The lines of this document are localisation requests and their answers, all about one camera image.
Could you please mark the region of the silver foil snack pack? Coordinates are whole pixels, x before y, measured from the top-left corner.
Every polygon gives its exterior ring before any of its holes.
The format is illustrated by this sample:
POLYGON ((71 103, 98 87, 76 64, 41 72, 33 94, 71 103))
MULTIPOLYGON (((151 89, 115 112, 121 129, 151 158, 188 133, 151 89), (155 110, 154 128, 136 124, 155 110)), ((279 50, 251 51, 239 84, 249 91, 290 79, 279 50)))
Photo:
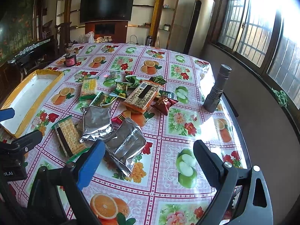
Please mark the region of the silver foil snack pack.
POLYGON ((80 143, 101 140, 107 142, 116 138, 112 127, 109 108, 88 106, 83 108, 82 136, 80 143))

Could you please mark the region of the cracker pack with black stripe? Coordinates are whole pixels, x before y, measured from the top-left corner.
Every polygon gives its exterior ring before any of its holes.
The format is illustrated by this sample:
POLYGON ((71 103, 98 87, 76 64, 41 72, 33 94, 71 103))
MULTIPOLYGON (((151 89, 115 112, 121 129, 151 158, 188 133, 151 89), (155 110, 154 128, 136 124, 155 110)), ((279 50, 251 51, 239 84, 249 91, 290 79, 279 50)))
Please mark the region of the cracker pack with black stripe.
POLYGON ((86 144, 79 141, 81 136, 71 115, 56 122, 52 129, 55 131, 61 148, 68 159, 67 163, 75 161, 80 155, 89 151, 86 144))

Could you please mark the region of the green pea snack bag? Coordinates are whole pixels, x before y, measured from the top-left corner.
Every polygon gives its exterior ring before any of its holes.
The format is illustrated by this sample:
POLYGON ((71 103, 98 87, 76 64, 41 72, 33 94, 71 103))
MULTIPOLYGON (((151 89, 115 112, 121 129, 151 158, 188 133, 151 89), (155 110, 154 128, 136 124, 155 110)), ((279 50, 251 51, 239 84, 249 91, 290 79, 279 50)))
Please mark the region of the green pea snack bag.
POLYGON ((109 96, 126 99, 128 88, 130 88, 131 86, 132 86, 132 83, 130 83, 130 82, 118 82, 117 81, 115 89, 112 92, 110 92, 109 96))
POLYGON ((89 106, 109 108, 116 101, 116 99, 117 97, 105 94, 101 91, 96 95, 89 106))

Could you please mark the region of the yellow green cracker pack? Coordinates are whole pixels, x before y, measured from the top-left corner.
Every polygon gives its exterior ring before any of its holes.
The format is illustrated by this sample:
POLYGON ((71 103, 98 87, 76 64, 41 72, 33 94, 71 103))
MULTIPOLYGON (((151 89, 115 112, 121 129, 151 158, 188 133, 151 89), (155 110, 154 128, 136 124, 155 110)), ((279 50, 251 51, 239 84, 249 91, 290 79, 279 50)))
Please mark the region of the yellow green cracker pack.
POLYGON ((97 95, 97 79, 87 78, 82 82, 79 100, 92 100, 97 95))

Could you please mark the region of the large orange cracker box pack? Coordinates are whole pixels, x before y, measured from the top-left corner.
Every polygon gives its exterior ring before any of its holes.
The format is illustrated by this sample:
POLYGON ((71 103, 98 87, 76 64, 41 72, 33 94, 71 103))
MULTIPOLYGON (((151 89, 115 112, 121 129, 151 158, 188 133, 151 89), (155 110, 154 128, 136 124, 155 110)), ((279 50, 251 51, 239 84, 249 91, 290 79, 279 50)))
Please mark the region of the large orange cracker box pack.
POLYGON ((123 104, 134 112, 145 113, 161 89, 162 86, 158 83, 142 80, 123 104))

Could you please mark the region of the dark red foil snack bag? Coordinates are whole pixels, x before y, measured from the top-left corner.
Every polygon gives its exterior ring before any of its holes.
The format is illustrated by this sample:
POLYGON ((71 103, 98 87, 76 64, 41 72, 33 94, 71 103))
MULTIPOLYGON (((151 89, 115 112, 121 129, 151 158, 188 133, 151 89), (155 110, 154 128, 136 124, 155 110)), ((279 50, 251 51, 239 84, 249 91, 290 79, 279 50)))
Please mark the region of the dark red foil snack bag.
POLYGON ((169 113, 169 109, 171 106, 175 105, 178 101, 172 98, 168 98, 167 96, 163 95, 160 97, 155 97, 154 103, 151 105, 157 111, 162 113, 163 115, 167 116, 169 113))

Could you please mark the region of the small red snack packet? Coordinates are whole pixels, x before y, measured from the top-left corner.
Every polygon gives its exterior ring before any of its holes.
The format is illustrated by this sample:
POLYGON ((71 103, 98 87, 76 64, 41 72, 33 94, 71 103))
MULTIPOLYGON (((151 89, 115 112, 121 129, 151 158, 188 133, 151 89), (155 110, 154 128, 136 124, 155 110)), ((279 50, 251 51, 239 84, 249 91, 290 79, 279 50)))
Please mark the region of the small red snack packet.
POLYGON ((112 123, 115 123, 117 125, 121 125, 126 118, 127 117, 124 115, 124 113, 121 113, 118 116, 112 118, 111 121, 112 121, 112 123))

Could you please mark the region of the yellow cardboard tray box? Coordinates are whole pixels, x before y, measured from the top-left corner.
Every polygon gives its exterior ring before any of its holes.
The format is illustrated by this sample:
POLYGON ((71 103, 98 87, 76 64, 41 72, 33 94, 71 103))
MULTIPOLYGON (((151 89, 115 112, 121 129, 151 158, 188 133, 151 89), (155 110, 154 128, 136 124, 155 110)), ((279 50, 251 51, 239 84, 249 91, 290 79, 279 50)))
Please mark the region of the yellow cardboard tray box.
POLYGON ((3 103, 2 109, 12 108, 14 117, 1 121, 1 126, 15 138, 25 135, 38 111, 63 81, 61 71, 43 69, 32 72, 3 103))

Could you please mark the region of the black piano table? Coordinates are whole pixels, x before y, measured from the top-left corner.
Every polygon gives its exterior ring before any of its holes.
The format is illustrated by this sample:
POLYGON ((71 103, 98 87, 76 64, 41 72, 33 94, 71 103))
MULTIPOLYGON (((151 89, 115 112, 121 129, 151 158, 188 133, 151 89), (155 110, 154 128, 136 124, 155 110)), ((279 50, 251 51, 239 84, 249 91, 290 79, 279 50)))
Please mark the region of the black piano table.
POLYGON ((12 59, 8 60, 9 65, 19 67, 20 69, 27 66, 31 62, 37 62, 46 56, 46 59, 53 59, 56 55, 56 40, 54 36, 48 36, 41 41, 29 45, 12 59))

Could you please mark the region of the black flashlight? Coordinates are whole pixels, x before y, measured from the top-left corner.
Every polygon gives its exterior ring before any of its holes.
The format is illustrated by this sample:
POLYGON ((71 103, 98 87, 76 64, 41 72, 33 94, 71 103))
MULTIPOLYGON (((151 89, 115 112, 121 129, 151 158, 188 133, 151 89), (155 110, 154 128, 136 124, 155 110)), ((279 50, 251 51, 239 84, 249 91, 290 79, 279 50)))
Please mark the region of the black flashlight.
POLYGON ((221 64, 217 79, 203 104, 203 107, 204 109, 206 109, 206 111, 212 113, 216 110, 218 104, 220 103, 220 98, 223 94, 224 87, 227 83, 231 71, 231 67, 225 64, 221 64))

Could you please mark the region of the floral fruit tablecloth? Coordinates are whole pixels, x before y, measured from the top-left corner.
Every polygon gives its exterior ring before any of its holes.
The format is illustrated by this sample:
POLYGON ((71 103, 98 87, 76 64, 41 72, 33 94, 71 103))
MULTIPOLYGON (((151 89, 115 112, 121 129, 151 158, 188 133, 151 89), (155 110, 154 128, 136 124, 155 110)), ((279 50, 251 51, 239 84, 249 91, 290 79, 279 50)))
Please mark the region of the floral fruit tablecloth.
POLYGON ((220 102, 214 113, 202 107, 214 83, 210 64, 149 46, 86 44, 74 48, 75 66, 64 66, 63 58, 49 65, 50 70, 64 73, 64 82, 30 124, 31 131, 42 132, 43 140, 26 160, 27 179, 9 184, 12 194, 26 206, 38 169, 61 168, 67 162, 52 126, 70 115, 78 125, 81 108, 87 105, 79 100, 83 80, 96 77, 98 90, 109 94, 117 81, 132 73, 139 80, 164 79, 164 90, 173 92, 178 102, 165 116, 154 108, 134 114, 122 99, 116 99, 110 106, 112 118, 124 113, 138 123, 146 146, 135 158, 129 177, 111 160, 103 159, 83 193, 102 224, 197 223, 216 190, 190 158, 194 142, 202 140, 221 160, 237 168, 248 166, 242 138, 225 104, 220 102))

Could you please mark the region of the white plastic bag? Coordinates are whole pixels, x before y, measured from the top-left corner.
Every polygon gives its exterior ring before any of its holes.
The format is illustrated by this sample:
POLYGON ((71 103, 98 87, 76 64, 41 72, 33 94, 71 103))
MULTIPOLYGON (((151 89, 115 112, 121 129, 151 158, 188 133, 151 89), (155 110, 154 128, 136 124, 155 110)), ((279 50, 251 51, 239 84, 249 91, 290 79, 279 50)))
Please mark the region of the white plastic bag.
POLYGON ((78 38, 78 42, 80 44, 94 43, 95 42, 94 36, 95 36, 95 33, 93 31, 90 31, 87 34, 81 34, 78 38))

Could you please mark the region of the window with grille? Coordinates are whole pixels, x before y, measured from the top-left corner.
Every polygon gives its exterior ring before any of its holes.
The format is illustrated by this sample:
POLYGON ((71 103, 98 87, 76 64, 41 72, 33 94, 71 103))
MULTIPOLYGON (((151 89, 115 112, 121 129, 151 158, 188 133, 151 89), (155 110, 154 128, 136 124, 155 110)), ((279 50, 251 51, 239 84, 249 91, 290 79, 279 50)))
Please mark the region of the window with grille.
POLYGON ((298 0, 228 0, 218 43, 266 68, 299 109, 298 0))

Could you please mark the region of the floral wall painting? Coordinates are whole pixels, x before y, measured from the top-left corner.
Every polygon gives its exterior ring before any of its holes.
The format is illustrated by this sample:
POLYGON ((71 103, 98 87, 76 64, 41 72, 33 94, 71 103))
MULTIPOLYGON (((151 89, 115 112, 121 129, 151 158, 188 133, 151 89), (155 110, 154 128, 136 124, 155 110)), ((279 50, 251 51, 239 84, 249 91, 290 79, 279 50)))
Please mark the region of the floral wall painting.
POLYGON ((35 0, 14 0, 1 19, 1 62, 33 41, 35 0))

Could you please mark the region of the wall television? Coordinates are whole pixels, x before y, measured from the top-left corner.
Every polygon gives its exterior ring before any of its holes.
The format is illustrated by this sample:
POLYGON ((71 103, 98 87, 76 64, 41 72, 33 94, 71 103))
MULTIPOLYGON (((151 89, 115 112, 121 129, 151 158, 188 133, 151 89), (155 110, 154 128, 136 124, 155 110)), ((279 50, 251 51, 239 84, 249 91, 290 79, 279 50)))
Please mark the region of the wall television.
POLYGON ((80 0, 80 22, 130 21, 134 0, 80 0))

